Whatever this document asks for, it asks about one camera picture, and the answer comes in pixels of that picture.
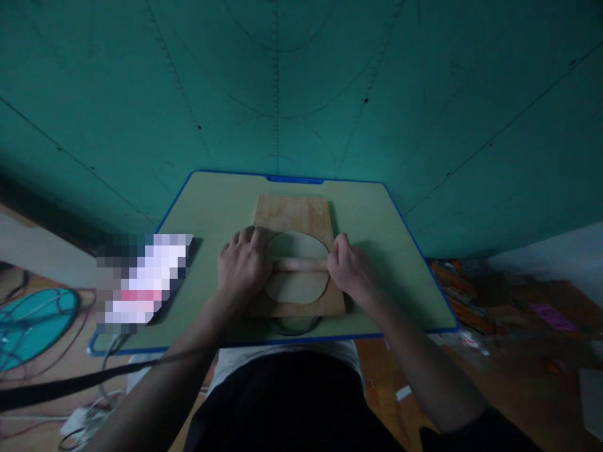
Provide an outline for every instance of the black shirt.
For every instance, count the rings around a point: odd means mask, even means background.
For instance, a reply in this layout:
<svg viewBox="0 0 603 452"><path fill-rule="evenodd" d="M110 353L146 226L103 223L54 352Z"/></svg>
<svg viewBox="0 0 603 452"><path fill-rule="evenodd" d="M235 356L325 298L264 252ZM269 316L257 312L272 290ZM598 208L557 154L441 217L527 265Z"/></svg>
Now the black shirt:
<svg viewBox="0 0 603 452"><path fill-rule="evenodd" d="M423 428L431 451L538 451L495 409L447 434ZM233 372L195 413L185 452L404 451L364 399L346 363L316 352L279 353Z"/></svg>

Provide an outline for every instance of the table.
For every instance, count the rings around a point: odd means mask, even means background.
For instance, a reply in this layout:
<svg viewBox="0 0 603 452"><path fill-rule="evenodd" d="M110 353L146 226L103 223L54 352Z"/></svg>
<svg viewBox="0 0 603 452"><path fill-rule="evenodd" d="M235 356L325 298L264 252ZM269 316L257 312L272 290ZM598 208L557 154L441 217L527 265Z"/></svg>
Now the table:
<svg viewBox="0 0 603 452"><path fill-rule="evenodd" d="M334 235L346 232L352 245L371 256L380 283L418 325L427 333L459 329L445 296L382 183L194 171L156 231L194 234L202 239L190 274L165 318L129 336L115 354L163 352L184 331L217 285L216 257L220 249L235 231L252 224L260 193L326 198ZM381 336L377 326L350 300L346 309L346 315L325 317L312 331L292 338L273 332L266 319L246 318L228 332L224 346ZM294 328L308 323L308 319L291 321ZM94 335L88 353L102 356L110 342L110 335Z"/></svg>

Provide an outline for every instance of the dough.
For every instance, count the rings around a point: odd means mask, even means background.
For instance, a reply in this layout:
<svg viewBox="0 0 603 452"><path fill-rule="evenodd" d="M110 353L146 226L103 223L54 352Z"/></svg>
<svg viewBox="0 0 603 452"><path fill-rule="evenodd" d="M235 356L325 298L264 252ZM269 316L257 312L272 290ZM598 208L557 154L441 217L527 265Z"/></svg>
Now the dough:
<svg viewBox="0 0 603 452"><path fill-rule="evenodd" d="M301 232L283 232L269 244L275 257L299 257L326 261L329 250L319 240ZM264 290L279 303L314 303L327 287L327 272L274 272Z"/></svg>

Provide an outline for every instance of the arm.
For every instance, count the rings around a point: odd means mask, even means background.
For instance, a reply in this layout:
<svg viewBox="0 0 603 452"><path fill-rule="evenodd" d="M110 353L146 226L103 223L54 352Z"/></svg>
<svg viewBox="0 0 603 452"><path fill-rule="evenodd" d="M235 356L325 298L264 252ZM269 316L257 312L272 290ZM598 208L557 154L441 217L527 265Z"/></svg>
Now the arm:
<svg viewBox="0 0 603 452"><path fill-rule="evenodd" d="M463 371L379 288L368 257L335 239L329 274L383 331L423 410L442 433L468 425L486 411L486 398Z"/></svg>
<svg viewBox="0 0 603 452"><path fill-rule="evenodd" d="M165 451L193 407L227 326L239 317L272 269L261 229L237 232L218 257L218 288L165 353L190 355L153 367L118 405L87 451Z"/></svg>

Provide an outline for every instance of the pink object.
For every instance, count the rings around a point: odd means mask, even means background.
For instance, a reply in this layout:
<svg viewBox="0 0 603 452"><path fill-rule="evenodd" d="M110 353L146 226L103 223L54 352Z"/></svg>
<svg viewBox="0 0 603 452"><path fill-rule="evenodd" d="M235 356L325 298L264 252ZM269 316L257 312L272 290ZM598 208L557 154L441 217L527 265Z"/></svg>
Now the pink object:
<svg viewBox="0 0 603 452"><path fill-rule="evenodd" d="M555 331L577 331L578 328L548 303L530 303L530 309L547 322Z"/></svg>

